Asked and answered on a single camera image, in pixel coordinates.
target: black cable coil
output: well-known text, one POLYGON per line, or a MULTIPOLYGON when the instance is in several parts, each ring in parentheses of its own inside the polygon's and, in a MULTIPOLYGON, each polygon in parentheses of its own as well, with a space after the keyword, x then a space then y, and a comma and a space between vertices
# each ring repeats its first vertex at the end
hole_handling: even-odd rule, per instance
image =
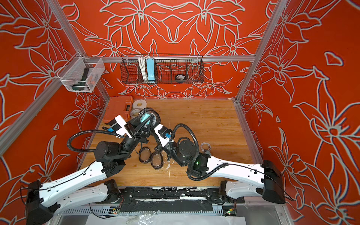
POLYGON ((141 163, 145 163, 145 164, 146 164, 146 163, 149 163, 150 160, 151 160, 151 151, 150 151, 150 149, 149 149, 148 147, 143 147, 143 148, 141 148, 140 151, 139 151, 139 161, 140 161, 141 163), (142 159, 141 159, 141 153, 142 153, 144 150, 149 151, 149 158, 146 159, 146 160, 142 160, 142 159))
POLYGON ((151 153, 150 158, 151 158, 151 161, 150 161, 151 166, 152 166, 155 170, 160 170, 160 169, 162 168, 162 166, 164 165, 164 160, 163 160, 163 158, 162 158, 161 152, 155 151, 155 152, 151 153), (154 163, 153 163, 153 159, 154 159, 154 156, 155 156, 155 155, 159 155, 159 156, 160 156, 161 163, 160 163, 160 165, 158 165, 158 166, 155 166, 154 163))
POLYGON ((83 130, 83 131, 80 131, 74 135, 72 135, 69 140, 67 141, 66 145, 67 147, 71 150, 71 151, 74 151, 74 152, 93 152, 95 151, 95 148, 93 149, 81 149, 81 148, 74 148, 72 145, 71 145, 71 142, 78 136, 80 135, 83 135, 83 134, 88 134, 88 133, 100 133, 100 134, 109 134, 109 135, 113 135, 113 136, 118 136, 117 133, 115 132, 110 132, 110 131, 105 131, 105 130, 83 130))

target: wire mesh basket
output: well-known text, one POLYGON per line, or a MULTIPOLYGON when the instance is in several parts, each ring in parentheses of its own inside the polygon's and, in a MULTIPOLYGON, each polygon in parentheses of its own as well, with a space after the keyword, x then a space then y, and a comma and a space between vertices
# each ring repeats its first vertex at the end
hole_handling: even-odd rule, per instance
POLYGON ((201 84, 204 82, 204 63, 201 55, 132 54, 122 55, 121 79, 125 84, 201 84), (154 59, 155 80, 144 80, 139 57, 154 59))
POLYGON ((105 70, 105 65, 101 58, 96 58, 97 63, 85 63, 86 59, 76 53, 57 72, 61 83, 68 91, 92 92, 94 90, 105 70))

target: black wire basket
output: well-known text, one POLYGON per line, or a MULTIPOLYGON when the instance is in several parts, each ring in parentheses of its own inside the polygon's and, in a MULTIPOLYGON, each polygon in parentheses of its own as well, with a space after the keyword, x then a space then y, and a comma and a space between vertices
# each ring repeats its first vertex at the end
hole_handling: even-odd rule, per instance
POLYGON ((201 84, 204 82, 204 63, 202 55, 175 54, 131 54, 122 55, 121 80, 125 84, 201 84), (155 80, 144 81, 139 57, 154 59, 155 80))

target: clear plastic basket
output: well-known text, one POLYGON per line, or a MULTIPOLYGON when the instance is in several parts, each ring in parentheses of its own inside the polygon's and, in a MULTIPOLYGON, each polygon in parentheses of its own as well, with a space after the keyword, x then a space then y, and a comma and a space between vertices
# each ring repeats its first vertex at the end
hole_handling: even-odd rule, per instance
POLYGON ((103 60, 101 58, 96 59, 99 59, 97 63, 85 63, 86 57, 76 53, 57 72, 57 76, 68 91, 92 92, 105 70, 103 60), (89 71, 87 77, 83 78, 86 67, 89 68, 89 71))

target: blue power strip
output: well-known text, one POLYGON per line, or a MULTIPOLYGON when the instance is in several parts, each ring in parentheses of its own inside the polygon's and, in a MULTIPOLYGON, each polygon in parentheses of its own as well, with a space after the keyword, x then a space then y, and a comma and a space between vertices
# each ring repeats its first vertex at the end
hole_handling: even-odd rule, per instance
POLYGON ((148 69, 148 79, 155 82, 154 59, 146 59, 146 67, 148 69))

